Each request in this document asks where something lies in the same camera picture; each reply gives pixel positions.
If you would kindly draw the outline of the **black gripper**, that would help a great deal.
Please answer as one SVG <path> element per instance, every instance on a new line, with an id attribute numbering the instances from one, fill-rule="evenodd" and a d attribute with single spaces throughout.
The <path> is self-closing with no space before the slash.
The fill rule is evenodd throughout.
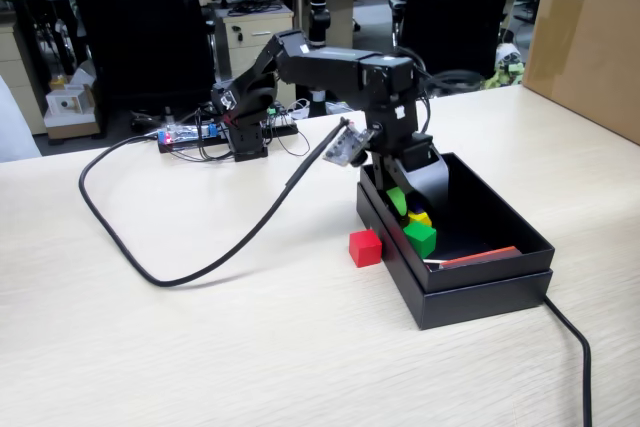
<path id="1" fill-rule="evenodd" d="M 414 132 L 395 144 L 377 134 L 369 143 L 373 156 L 374 183 L 381 198 L 397 221 L 408 221 L 406 195 L 388 172 L 405 170 L 412 191 L 434 210 L 449 207 L 449 168 L 442 155 L 433 148 L 433 136 Z"/>

